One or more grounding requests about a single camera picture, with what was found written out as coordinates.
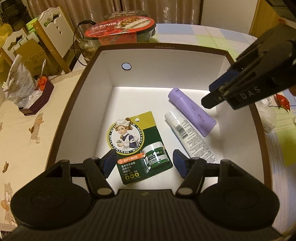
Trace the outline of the dark wooden tray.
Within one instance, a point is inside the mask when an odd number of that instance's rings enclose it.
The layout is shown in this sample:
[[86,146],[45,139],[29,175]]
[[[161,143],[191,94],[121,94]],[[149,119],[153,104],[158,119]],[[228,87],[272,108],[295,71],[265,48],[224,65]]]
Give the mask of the dark wooden tray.
[[47,80],[43,90],[35,90],[29,95],[28,102],[23,108],[18,108],[19,111],[25,115],[35,115],[37,112],[49,101],[53,92],[54,86],[50,80]]

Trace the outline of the glass kettle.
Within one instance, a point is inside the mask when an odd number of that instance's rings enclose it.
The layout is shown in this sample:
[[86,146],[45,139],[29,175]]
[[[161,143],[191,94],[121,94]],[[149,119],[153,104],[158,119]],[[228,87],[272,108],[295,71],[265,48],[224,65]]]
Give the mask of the glass kettle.
[[[92,26],[96,25],[96,23],[92,20],[84,20],[79,22],[77,24],[77,27],[75,28],[74,37],[80,25],[88,25],[88,24]],[[85,62],[88,63],[93,57],[93,55],[95,54],[96,50],[99,48],[100,42],[97,38],[83,36],[82,39],[78,39],[78,46]]]

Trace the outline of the metal spoon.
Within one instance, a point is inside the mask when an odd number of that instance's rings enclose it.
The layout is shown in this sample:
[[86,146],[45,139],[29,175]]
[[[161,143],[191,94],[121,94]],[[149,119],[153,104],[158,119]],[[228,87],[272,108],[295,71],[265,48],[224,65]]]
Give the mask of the metal spoon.
[[43,76],[43,72],[44,72],[44,68],[45,68],[45,65],[46,65],[46,61],[47,61],[46,59],[43,61],[40,78]]

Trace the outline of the beige curtain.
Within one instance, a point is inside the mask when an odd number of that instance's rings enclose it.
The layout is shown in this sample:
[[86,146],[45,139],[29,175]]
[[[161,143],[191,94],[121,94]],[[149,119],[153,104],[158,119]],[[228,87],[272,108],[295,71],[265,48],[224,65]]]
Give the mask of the beige curtain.
[[33,17],[48,8],[61,7],[66,19],[75,26],[83,20],[96,23],[104,21],[108,14],[122,11],[144,11],[162,24],[201,24],[203,1],[24,1]]

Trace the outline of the red snack packet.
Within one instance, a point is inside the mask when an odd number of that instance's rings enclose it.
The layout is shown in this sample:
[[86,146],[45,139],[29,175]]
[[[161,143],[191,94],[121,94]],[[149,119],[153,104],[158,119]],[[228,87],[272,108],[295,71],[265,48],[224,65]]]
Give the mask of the red snack packet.
[[280,94],[276,94],[274,96],[275,102],[277,103],[278,107],[283,108],[284,110],[286,110],[287,112],[290,111],[290,102],[288,101],[288,99]]

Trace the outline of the brown cardboard carton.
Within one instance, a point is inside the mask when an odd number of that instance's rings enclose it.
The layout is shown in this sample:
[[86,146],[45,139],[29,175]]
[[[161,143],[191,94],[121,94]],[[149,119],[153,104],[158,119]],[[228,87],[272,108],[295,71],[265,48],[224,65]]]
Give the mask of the brown cardboard carton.
[[21,45],[16,49],[15,53],[22,56],[22,63],[24,63],[32,76],[40,76],[44,60],[46,60],[46,64],[43,69],[43,75],[52,76],[59,73],[59,68],[53,65],[44,49],[33,39]]

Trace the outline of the cartoon bear bedsheet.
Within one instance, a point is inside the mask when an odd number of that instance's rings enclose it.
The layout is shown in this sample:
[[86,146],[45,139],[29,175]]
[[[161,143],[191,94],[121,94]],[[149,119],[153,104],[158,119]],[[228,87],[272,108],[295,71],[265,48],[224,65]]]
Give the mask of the cartoon bear bedsheet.
[[11,198],[46,169],[60,120],[81,74],[79,70],[51,78],[53,92],[35,115],[23,115],[8,100],[1,104],[1,230],[16,228]]

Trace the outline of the red lid noodle bowl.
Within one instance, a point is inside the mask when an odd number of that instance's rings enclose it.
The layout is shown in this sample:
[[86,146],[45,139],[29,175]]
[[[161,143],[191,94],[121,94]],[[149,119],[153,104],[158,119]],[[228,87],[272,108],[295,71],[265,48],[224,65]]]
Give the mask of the red lid noodle bowl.
[[93,25],[84,36],[101,45],[142,43],[149,42],[155,27],[155,21],[147,16],[126,16]]

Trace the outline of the yellow plastic bag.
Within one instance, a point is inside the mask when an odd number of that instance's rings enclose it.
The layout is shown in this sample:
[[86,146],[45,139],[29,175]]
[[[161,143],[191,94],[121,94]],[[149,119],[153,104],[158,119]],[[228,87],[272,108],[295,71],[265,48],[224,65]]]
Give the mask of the yellow plastic bag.
[[4,54],[2,47],[4,46],[7,38],[13,33],[13,29],[9,24],[2,24],[0,27],[0,48],[1,48],[1,61],[4,61]]

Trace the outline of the white wooden chair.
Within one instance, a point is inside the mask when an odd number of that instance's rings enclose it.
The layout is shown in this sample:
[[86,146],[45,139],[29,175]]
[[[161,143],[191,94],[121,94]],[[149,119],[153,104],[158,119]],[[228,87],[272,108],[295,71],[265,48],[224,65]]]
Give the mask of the white wooden chair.
[[20,47],[20,40],[23,40],[27,37],[27,33],[22,28],[19,31],[13,32],[4,42],[4,45],[1,47],[1,57],[8,63],[12,65],[15,60],[15,49]]
[[75,37],[62,9],[58,6],[43,11],[33,27],[61,69],[69,73],[71,69],[64,57],[73,46]]

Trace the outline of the green mentholatum blister card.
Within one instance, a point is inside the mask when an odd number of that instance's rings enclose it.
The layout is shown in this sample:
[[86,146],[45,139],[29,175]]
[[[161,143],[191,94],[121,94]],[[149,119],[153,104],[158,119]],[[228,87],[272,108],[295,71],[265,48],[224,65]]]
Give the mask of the green mentholatum blister card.
[[173,167],[151,111],[117,119],[107,132],[107,143],[117,153],[116,166],[124,185]]

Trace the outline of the purple cosmetic tube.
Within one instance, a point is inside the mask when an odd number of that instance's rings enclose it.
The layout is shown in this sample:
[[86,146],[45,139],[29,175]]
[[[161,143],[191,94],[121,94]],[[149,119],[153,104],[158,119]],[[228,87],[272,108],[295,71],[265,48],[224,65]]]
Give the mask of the purple cosmetic tube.
[[168,98],[203,137],[207,137],[217,124],[214,118],[178,88],[173,88],[168,94]]

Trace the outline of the brown cardboard storage box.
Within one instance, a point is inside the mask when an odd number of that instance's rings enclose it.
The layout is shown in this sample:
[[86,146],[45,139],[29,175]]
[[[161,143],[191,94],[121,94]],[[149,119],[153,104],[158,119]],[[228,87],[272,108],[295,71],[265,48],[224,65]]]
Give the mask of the brown cardboard storage box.
[[[80,163],[109,150],[107,130],[119,118],[151,111],[168,153],[182,145],[165,121],[173,109],[168,93],[179,88],[200,103],[209,85],[233,63],[225,50],[182,44],[124,44],[101,47],[86,69],[54,80],[48,115],[59,121],[47,166]],[[261,120],[254,104],[233,110],[227,103],[208,113],[217,125],[206,143],[267,187],[272,186]]]

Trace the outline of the clear floss pick box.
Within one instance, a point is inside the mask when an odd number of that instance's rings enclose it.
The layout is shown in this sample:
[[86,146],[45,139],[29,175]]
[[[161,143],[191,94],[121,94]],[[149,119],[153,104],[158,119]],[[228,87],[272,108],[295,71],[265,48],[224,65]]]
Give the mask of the clear floss pick box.
[[262,101],[255,103],[259,113],[263,129],[266,133],[271,133],[276,127],[276,112]]

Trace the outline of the white cream tube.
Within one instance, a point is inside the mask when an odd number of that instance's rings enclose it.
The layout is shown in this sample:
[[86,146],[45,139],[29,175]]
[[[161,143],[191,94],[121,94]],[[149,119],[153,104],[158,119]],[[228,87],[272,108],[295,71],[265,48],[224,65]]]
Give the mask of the white cream tube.
[[173,109],[165,114],[165,120],[177,136],[190,158],[202,158],[207,163],[218,164],[219,161],[207,146],[204,139],[177,110]]

